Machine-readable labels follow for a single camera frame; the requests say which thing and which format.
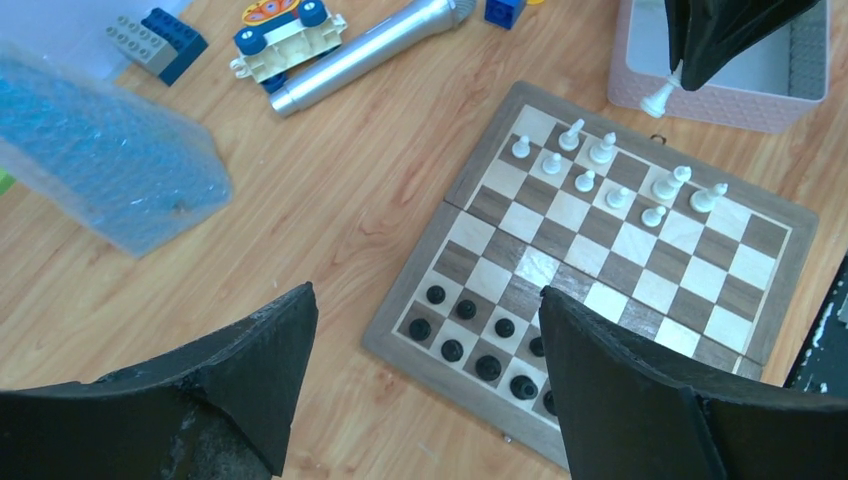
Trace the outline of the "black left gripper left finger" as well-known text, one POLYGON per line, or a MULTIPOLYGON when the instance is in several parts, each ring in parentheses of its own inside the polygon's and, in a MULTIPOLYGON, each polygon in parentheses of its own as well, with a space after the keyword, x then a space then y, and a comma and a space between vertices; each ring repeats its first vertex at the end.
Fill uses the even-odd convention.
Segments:
POLYGON ((307 282, 239 321, 94 382, 3 391, 2 477, 281 475, 318 317, 307 282))

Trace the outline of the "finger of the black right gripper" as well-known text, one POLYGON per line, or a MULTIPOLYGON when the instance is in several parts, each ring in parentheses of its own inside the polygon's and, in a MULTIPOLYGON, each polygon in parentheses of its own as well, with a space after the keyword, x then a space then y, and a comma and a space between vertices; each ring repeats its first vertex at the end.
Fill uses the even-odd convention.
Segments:
POLYGON ((681 88, 696 91, 728 62, 816 0, 666 0, 669 66, 684 66, 681 88))

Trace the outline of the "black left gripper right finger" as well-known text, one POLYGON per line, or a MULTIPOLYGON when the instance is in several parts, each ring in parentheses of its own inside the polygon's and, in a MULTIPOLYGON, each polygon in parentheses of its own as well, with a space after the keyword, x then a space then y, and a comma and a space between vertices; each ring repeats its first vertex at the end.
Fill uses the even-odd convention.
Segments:
POLYGON ((844 398, 708 366, 547 286, 539 319, 575 479, 843 479, 844 398))

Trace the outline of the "white chess piece gripped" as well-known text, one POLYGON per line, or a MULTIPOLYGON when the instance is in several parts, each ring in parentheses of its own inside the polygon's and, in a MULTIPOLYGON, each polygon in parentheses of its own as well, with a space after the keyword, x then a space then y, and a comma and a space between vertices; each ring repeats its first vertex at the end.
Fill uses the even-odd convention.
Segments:
POLYGON ((684 63, 680 61, 673 72, 666 78, 665 83, 653 94, 647 95, 640 101, 643 112, 654 118, 662 118, 666 113, 668 100, 674 91, 681 87, 681 74, 684 63))

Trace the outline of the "white chess queen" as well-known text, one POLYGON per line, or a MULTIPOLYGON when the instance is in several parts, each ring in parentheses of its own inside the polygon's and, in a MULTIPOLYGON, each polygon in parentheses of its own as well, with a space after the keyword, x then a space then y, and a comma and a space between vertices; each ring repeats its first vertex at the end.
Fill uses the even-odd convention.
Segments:
POLYGON ((582 118, 577 119, 568 130, 558 137, 559 148, 563 151, 574 151, 580 145, 580 132, 585 124, 582 118))

